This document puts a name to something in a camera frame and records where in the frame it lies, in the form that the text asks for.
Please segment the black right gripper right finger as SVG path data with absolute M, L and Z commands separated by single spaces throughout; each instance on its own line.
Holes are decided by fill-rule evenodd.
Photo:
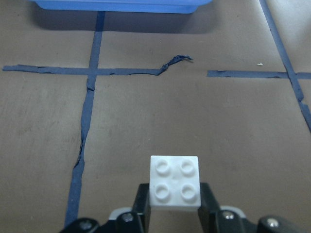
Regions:
M 304 230 L 289 220 L 266 215 L 257 223 L 249 221 L 237 208 L 221 207 L 208 183 L 200 183 L 199 220 L 205 233 L 302 233 Z

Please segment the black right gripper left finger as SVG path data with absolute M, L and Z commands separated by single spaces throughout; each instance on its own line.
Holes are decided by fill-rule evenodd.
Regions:
M 142 183 L 130 211 L 117 215 L 104 225 L 92 218 L 79 218 L 66 226 L 62 233 L 147 233 L 151 216 L 149 184 Z

